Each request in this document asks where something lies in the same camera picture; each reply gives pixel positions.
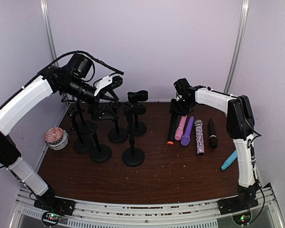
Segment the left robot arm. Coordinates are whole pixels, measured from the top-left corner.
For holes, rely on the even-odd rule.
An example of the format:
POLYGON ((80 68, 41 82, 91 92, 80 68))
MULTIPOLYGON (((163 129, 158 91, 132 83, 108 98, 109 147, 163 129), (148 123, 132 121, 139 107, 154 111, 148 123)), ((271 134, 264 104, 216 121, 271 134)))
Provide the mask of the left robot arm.
POLYGON ((123 83, 122 71, 89 53, 71 51, 60 58, 68 55, 71 58, 66 65, 55 66, 54 63, 58 60, 53 60, 0 106, 0 164, 25 184, 49 211, 54 211, 59 206, 54 190, 22 158, 9 133, 32 108, 56 92, 66 93, 89 104, 89 113, 101 118, 103 111, 98 108, 99 101, 103 99, 117 102, 119 98, 114 89, 123 83), (96 86, 91 86, 85 77, 90 69, 95 68, 95 63, 113 73, 99 79, 96 86))

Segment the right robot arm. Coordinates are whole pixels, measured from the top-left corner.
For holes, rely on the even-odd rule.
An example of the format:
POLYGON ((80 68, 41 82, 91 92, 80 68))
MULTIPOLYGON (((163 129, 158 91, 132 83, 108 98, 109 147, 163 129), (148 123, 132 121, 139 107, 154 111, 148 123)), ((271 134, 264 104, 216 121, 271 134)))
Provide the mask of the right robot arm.
POLYGON ((238 155, 238 196, 231 203, 237 209, 245 209, 256 199, 259 187, 254 151, 254 140, 259 134, 254 130, 255 120, 249 98, 246 95, 227 95, 210 87, 191 86, 185 78, 177 80, 173 85, 180 98, 171 99, 170 102, 171 119, 167 143, 174 143, 178 117, 186 116, 196 104, 222 111, 227 116, 227 133, 232 138, 238 155))

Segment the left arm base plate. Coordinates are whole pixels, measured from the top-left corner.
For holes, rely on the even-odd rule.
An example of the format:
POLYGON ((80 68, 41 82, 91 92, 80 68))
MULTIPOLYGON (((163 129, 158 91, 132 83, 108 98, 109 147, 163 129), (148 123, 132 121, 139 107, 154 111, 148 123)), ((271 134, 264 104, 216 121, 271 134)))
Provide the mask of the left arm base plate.
POLYGON ((41 202, 40 200, 35 200, 34 207, 43 209, 46 211, 52 211, 59 215, 68 215, 72 216, 75 209, 76 202, 73 200, 67 200, 63 198, 54 198, 52 204, 47 205, 46 203, 41 202))

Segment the black stand of pink microphone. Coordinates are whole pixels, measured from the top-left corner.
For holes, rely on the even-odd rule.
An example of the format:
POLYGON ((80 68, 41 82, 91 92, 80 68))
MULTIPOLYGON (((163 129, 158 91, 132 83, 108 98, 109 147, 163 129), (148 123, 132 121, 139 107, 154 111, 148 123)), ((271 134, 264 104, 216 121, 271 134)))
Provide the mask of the black stand of pink microphone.
POLYGON ((71 114, 71 121, 74 130, 78 130, 81 134, 90 133, 90 127, 92 125, 92 121, 85 120, 83 117, 84 109, 81 108, 80 103, 76 102, 75 107, 73 109, 73 113, 71 114))

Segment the black stand of rhinestone microphone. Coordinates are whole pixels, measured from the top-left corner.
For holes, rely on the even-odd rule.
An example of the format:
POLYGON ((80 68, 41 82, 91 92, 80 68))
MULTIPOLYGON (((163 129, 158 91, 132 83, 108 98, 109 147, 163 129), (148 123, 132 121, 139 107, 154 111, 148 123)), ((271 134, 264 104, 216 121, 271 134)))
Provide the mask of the black stand of rhinestone microphone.
MULTIPOLYGON (((148 91, 140 90, 138 92, 128 92, 128 101, 133 105, 138 105, 138 102, 145 102, 148 100, 148 91)), ((139 121, 138 114, 134 115, 135 125, 133 125, 133 135, 142 136, 147 131, 145 123, 139 121)))

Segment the blue microphone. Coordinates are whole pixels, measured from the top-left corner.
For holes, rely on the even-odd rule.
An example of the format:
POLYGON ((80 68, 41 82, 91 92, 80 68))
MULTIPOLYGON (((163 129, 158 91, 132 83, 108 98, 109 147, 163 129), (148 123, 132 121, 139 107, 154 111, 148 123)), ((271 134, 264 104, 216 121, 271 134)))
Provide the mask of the blue microphone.
POLYGON ((221 166, 221 169, 224 171, 226 170, 236 159, 237 159, 237 150, 234 150, 229 157, 224 161, 224 163, 221 166))

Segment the rhinestone silver microphone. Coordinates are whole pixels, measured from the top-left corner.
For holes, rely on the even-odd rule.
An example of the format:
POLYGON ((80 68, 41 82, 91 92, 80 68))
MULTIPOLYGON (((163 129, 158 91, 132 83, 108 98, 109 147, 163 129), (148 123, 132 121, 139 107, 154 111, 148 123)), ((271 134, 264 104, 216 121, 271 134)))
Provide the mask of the rhinestone silver microphone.
POLYGON ((205 147, 204 147, 203 123, 202 123, 202 121, 199 119, 196 120, 194 122, 194 127, 195 127, 197 155, 203 156, 205 154, 205 147))

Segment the pink microphone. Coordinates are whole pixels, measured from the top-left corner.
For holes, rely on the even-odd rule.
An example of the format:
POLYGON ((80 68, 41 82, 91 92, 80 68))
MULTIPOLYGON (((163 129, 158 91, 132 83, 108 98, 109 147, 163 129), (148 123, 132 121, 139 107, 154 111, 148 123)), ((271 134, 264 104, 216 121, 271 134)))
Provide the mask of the pink microphone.
POLYGON ((180 119, 179 125, 175 131, 175 136, 174 136, 174 139, 177 141, 179 141, 183 136, 183 131, 184 131, 186 120, 187 120, 187 116, 182 116, 180 119))

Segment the black microphone with white band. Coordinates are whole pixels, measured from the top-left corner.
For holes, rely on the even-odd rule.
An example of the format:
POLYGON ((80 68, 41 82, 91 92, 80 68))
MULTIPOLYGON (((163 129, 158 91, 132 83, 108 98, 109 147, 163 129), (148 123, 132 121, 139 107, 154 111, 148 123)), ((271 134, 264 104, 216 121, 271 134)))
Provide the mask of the black microphone with white band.
POLYGON ((218 139, 216 135, 214 121, 210 118, 208 122, 209 129, 209 144, 212 149, 216 149, 218 147, 218 139))

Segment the black stand of blue microphone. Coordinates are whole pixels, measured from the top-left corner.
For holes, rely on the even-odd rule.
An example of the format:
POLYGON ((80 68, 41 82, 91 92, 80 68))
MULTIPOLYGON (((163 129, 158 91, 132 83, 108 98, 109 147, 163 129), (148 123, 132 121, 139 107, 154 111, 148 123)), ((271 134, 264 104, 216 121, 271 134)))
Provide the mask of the black stand of blue microphone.
POLYGON ((67 113, 71 119, 72 129, 75 130, 77 134, 77 139, 73 143, 73 149, 76 153, 83 154, 89 152, 93 147, 93 140, 87 136, 83 136, 79 130, 78 123, 76 121, 76 116, 78 111, 73 107, 67 113))

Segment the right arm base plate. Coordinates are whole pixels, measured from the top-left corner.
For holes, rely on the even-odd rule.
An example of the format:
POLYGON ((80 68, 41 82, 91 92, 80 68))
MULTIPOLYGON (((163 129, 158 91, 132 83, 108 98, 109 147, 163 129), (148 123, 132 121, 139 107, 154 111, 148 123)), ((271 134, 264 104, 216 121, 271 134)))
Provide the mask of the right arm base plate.
POLYGON ((240 203, 238 196, 228 199, 221 198, 217 201, 217 204, 221 215, 248 210, 249 208, 256 207, 259 205, 256 199, 252 200, 249 203, 240 203))

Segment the purple microphone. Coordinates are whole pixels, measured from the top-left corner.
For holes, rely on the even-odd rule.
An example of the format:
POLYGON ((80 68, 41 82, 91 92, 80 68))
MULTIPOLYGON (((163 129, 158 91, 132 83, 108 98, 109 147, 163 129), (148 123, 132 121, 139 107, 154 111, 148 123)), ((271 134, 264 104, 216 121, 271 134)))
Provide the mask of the purple microphone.
POLYGON ((188 146, 189 145, 189 143, 191 141, 190 137, 191 137, 191 132, 192 132, 193 125, 194 125, 194 116, 191 116, 189 118, 188 123, 187 123, 187 127, 185 129, 185 133, 183 134, 183 136, 182 136, 182 138, 180 140, 180 143, 181 143, 182 146, 188 146))

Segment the black stand of purple microphone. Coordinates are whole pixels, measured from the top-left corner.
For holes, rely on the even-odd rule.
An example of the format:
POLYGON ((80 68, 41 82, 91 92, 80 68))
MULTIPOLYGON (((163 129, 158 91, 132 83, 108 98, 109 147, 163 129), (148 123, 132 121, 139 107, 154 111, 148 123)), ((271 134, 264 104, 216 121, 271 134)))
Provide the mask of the black stand of purple microphone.
POLYGON ((109 106, 112 108, 112 111, 117 115, 116 118, 112 120, 114 123, 114 128, 112 128, 108 132, 108 139, 112 143, 123 143, 128 139, 128 131, 119 126, 119 115, 118 115, 118 109, 121 107, 120 102, 110 102, 109 106))

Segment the black stand of orange-ring microphone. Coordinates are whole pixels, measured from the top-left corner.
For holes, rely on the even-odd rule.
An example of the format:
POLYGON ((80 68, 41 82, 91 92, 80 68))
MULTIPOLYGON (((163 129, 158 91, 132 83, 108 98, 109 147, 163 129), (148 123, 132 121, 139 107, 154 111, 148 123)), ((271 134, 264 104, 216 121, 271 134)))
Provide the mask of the black stand of orange-ring microphone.
POLYGON ((146 107, 142 104, 134 105, 130 102, 126 102, 123 108, 124 115, 126 116, 129 126, 129 145, 130 147, 124 150, 122 154, 122 160, 125 165, 129 167, 137 167, 144 162, 145 154, 140 149, 135 147, 135 138, 133 135, 133 116, 143 115, 146 113, 146 107))

